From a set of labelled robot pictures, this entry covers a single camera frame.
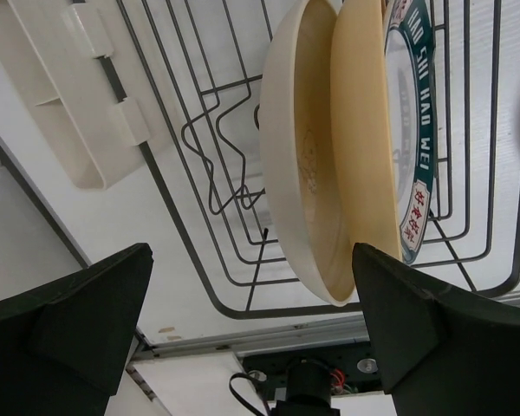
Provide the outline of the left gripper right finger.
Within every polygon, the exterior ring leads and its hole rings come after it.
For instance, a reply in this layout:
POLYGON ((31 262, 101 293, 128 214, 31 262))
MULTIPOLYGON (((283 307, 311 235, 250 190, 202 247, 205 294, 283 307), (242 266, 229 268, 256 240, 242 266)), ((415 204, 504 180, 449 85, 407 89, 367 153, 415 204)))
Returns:
POLYGON ((398 415, 520 415, 520 308, 417 271, 369 244, 352 270, 398 415))

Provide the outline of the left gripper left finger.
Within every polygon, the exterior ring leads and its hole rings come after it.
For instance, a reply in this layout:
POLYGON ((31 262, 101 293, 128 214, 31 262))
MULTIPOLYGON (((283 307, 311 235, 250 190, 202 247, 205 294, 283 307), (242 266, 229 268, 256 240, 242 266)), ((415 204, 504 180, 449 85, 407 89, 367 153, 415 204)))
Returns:
POLYGON ((102 415, 153 269, 139 243, 0 301, 0 415, 102 415))

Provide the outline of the cream white plate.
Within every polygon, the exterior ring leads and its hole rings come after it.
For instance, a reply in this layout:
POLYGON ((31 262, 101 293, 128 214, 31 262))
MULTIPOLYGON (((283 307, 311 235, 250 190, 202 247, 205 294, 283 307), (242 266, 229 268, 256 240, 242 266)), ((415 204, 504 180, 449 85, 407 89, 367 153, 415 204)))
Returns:
POLYGON ((290 8, 265 59, 258 119, 263 182, 283 254, 310 292, 342 307, 354 278, 330 122, 336 18, 328 1, 297 1, 290 8))

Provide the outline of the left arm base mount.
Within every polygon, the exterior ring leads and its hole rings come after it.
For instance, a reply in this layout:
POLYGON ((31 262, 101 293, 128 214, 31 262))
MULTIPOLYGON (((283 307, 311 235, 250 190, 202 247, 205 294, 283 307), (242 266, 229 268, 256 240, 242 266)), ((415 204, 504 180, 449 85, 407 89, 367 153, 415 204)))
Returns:
POLYGON ((250 355, 243 366, 228 389, 254 415, 339 415, 334 397, 382 390, 368 341, 250 355))

